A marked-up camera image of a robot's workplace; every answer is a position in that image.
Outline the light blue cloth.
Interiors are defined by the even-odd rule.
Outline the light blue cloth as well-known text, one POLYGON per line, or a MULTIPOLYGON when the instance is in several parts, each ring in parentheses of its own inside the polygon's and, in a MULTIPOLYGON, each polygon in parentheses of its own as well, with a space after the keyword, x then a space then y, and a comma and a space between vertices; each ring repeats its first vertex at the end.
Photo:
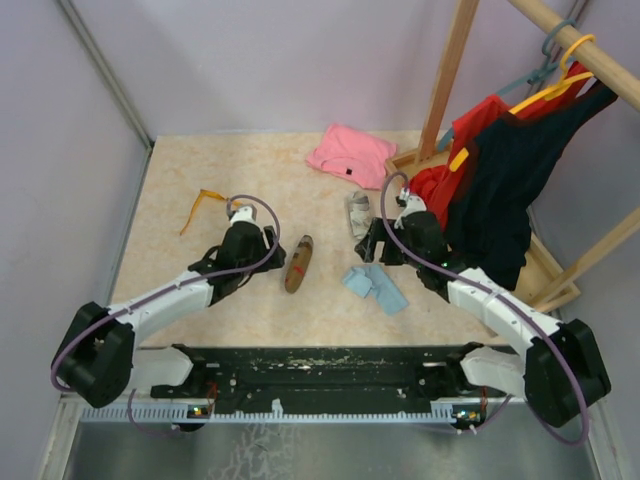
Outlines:
POLYGON ((393 316, 409 306, 409 302, 378 264, 351 267, 342 284, 360 298, 372 296, 381 310, 393 316))

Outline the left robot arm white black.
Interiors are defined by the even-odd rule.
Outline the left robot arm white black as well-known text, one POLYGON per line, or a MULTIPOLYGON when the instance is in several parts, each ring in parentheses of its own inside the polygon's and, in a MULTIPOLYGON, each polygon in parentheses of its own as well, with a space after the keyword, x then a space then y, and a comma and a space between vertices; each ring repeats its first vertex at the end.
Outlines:
POLYGON ((201 394, 208 384, 203 360, 174 344, 144 350, 148 337, 236 292, 252 275, 280 269, 286 253, 277 227, 235 221, 222 243, 169 283, 121 304, 80 307, 51 365, 55 387, 75 392, 95 408, 121 394, 155 387, 201 394))

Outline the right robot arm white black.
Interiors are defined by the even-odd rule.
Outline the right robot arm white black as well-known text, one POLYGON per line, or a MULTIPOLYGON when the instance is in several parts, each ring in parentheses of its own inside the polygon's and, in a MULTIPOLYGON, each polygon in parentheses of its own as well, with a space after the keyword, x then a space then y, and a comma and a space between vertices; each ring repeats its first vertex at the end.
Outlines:
POLYGON ((412 266, 428 290, 506 341, 509 352, 470 342, 450 355, 445 372, 454 393, 466 396, 489 387, 523 398, 552 427, 565 425, 610 393, 611 381, 590 327, 579 319, 560 322, 532 309, 481 268, 468 266, 446 245, 432 213, 376 217, 354 250, 366 263, 378 259, 387 266, 412 266))

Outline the map print glasses case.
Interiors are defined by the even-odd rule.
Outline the map print glasses case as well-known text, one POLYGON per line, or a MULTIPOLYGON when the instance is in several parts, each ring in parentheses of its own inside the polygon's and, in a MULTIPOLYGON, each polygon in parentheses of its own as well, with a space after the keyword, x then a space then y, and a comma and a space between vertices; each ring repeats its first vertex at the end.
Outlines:
POLYGON ((354 191, 347 195, 345 206, 351 234, 356 240, 362 240, 373 219, 369 196, 364 191, 354 191))

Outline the brown striped glasses case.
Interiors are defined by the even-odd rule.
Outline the brown striped glasses case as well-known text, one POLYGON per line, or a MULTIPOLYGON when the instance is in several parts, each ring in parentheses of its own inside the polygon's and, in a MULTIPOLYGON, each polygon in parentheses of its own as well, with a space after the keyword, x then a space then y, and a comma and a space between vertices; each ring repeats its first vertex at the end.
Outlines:
POLYGON ((313 255, 313 248, 312 237, 303 235, 292 255, 285 275, 284 287, 287 293, 294 294, 300 288, 313 255))

